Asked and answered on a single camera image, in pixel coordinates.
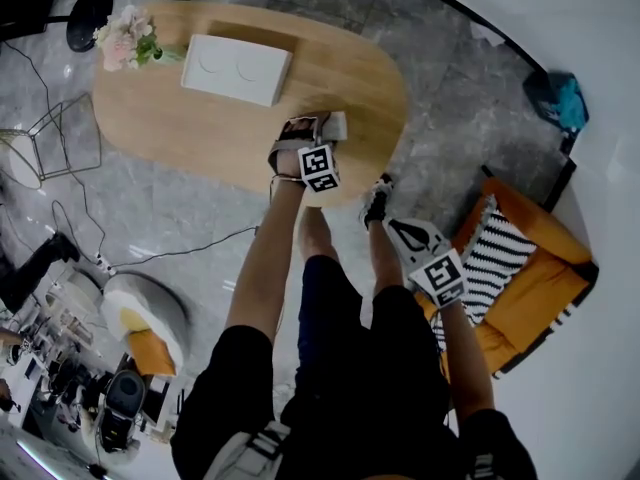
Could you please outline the black white striped blanket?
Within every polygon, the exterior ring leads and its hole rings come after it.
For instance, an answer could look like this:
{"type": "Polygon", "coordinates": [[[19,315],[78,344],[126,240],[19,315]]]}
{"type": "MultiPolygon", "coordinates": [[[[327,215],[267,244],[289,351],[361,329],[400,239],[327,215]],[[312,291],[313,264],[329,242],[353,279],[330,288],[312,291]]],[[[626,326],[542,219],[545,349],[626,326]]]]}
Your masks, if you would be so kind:
{"type": "Polygon", "coordinates": [[[496,197],[485,196],[480,221],[461,255],[467,280],[467,292],[461,302],[472,327],[483,322],[498,296],[536,249],[506,218],[496,197]]]}

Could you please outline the person's right forearm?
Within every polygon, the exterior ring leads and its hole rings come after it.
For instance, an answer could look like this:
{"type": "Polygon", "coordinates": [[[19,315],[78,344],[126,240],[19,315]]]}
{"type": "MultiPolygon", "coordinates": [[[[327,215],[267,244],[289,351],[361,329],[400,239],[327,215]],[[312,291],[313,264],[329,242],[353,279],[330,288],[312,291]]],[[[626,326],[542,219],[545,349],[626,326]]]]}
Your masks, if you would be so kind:
{"type": "Polygon", "coordinates": [[[459,425],[473,414],[495,408],[491,374],[462,304],[440,310],[444,330],[451,396],[459,425]]]}

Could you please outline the oval wooden coffee table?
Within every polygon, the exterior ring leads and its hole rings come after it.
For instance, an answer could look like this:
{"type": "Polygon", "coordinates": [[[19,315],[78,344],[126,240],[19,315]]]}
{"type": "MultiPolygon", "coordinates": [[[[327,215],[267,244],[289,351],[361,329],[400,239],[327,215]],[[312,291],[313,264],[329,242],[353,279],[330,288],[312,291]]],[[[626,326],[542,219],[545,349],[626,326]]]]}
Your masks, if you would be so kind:
{"type": "Polygon", "coordinates": [[[355,33],[269,9],[207,2],[154,1],[159,38],[184,45],[219,35],[287,50],[292,61],[272,107],[184,88],[179,64],[94,77],[93,107],[103,136],[122,151],[265,193],[269,151],[285,121],[310,111],[342,111],[347,139],[335,150],[337,188],[308,192],[331,207],[367,192],[386,169],[407,121],[404,79],[391,57],[355,33]]]}

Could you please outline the person's left hand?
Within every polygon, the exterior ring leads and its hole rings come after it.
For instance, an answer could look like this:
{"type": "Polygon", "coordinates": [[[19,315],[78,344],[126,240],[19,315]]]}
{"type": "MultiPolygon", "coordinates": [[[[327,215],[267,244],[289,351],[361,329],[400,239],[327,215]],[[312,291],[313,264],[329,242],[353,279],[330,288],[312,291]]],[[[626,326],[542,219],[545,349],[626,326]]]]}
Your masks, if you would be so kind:
{"type": "Polygon", "coordinates": [[[315,117],[297,117],[287,123],[286,132],[294,139],[313,140],[316,134],[315,117]]]}

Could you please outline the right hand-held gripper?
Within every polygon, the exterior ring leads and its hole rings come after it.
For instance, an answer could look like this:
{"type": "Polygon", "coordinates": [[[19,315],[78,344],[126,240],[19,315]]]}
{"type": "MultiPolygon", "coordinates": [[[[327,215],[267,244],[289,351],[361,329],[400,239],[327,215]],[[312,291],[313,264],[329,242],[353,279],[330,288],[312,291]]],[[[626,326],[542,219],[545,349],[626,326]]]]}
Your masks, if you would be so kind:
{"type": "Polygon", "coordinates": [[[459,301],[467,292],[460,256],[450,241],[429,221],[389,220],[387,232],[404,259],[407,277],[437,308],[459,301]]]}

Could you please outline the grey round floor pouf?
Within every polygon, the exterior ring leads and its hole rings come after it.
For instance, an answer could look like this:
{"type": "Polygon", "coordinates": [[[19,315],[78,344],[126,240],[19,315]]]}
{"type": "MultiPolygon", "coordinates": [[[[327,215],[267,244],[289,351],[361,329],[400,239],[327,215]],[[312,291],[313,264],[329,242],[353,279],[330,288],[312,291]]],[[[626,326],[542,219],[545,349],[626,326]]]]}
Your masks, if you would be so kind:
{"type": "Polygon", "coordinates": [[[150,303],[151,311],[166,322],[172,337],[169,347],[176,363],[177,376],[190,354],[187,319],[180,301],[163,285],[138,274],[122,273],[112,277],[104,287],[103,298],[105,290],[115,289],[135,293],[139,298],[144,297],[150,303]]]}

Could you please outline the small white case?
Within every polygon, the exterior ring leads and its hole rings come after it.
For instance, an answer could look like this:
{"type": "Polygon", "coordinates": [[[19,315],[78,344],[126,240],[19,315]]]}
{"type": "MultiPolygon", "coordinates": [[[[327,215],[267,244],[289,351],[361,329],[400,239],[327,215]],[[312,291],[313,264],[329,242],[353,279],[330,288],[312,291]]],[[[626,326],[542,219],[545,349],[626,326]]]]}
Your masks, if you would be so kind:
{"type": "Polygon", "coordinates": [[[322,125],[321,142],[340,142],[348,139],[346,114],[342,111],[331,112],[322,125]]]}

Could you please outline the person's black shorts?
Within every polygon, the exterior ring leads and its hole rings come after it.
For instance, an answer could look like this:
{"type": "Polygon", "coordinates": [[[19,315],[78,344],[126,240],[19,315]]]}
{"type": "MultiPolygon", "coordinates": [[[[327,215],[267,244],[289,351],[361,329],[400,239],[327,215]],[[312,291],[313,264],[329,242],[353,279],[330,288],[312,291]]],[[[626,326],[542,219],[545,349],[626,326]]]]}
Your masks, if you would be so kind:
{"type": "Polygon", "coordinates": [[[305,263],[299,311],[297,399],[344,408],[352,397],[442,423],[449,408],[437,342],[414,295],[402,285],[374,296],[370,327],[362,297],[340,263],[316,255],[305,263]]]}

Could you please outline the orange floor sofa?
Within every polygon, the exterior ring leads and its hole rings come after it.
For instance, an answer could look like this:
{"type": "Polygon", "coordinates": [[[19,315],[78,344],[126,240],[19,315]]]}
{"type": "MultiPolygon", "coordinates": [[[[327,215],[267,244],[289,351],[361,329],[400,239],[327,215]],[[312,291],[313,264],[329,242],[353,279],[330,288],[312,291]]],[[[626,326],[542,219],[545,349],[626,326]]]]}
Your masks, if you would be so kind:
{"type": "Polygon", "coordinates": [[[485,181],[482,196],[451,241],[460,259],[480,221],[481,203],[489,195],[537,246],[483,322],[473,327],[490,372],[497,374],[524,360],[552,333],[560,315],[580,304],[591,291],[598,268],[591,252],[560,221],[495,176],[485,181]]]}

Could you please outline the pink flowers in green vase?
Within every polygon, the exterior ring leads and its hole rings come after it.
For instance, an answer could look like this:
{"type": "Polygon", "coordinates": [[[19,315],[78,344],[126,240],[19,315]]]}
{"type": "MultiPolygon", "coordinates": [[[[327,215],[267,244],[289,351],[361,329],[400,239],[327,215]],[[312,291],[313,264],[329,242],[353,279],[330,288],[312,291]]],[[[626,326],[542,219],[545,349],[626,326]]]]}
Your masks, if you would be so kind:
{"type": "Polygon", "coordinates": [[[183,45],[161,44],[153,17],[145,8],[133,5],[110,15],[104,26],[94,30],[93,39],[108,72],[139,69],[150,62],[171,65],[184,61],[187,55],[183,45]]]}

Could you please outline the person's leg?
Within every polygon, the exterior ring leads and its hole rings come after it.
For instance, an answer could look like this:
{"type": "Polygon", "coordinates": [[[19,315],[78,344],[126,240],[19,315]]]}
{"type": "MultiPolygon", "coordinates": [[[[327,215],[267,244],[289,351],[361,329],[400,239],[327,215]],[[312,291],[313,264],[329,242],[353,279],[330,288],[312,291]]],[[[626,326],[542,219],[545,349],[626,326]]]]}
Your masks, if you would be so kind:
{"type": "Polygon", "coordinates": [[[392,286],[403,286],[404,278],[400,258],[383,223],[371,220],[368,225],[370,259],[375,275],[373,294],[392,286]]]}
{"type": "Polygon", "coordinates": [[[320,208],[306,207],[298,224],[298,247],[304,263],[322,256],[339,262],[329,225],[320,208]]]}

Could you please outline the person's right sneaker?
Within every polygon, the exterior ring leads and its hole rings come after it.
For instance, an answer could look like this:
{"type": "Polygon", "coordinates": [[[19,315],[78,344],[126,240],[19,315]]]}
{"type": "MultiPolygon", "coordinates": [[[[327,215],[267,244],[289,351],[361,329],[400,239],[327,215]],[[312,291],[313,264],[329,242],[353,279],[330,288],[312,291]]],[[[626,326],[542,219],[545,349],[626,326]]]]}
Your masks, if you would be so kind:
{"type": "Polygon", "coordinates": [[[383,222],[387,205],[394,189],[394,181],[388,173],[383,173],[374,183],[370,193],[364,199],[360,220],[366,229],[372,222],[383,222]]]}

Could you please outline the white yellow egg-shaped cushion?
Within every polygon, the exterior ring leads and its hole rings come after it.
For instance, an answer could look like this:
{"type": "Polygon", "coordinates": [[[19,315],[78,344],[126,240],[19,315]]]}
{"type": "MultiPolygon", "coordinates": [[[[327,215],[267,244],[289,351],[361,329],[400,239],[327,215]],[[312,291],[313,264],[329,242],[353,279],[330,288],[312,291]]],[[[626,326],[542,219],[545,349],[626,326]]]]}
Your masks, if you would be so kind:
{"type": "Polygon", "coordinates": [[[101,311],[109,331],[118,341],[125,342],[130,353],[128,335],[150,329],[166,343],[173,360],[169,347],[172,343],[170,329],[151,311],[151,305],[144,297],[139,298],[135,293],[121,289],[105,290],[101,311]]]}

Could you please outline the orange square cushion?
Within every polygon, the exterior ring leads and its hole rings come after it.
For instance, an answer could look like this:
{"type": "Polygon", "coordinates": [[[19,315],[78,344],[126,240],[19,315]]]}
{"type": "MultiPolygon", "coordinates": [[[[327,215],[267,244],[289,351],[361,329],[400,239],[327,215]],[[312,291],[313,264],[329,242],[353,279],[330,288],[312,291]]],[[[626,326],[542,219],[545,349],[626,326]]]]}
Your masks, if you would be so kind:
{"type": "Polygon", "coordinates": [[[176,368],[166,343],[152,330],[130,333],[128,344],[141,376],[176,375],[176,368]]]}

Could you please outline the black rounded device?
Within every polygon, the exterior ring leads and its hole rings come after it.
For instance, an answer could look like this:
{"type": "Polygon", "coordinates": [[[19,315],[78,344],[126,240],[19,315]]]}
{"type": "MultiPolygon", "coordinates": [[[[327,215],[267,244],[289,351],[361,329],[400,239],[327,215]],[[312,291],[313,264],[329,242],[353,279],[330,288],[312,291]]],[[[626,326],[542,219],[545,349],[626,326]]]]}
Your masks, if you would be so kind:
{"type": "Polygon", "coordinates": [[[110,381],[98,426],[98,438],[107,453],[128,448],[145,397],[145,383],[134,370],[121,370],[110,381]]]}

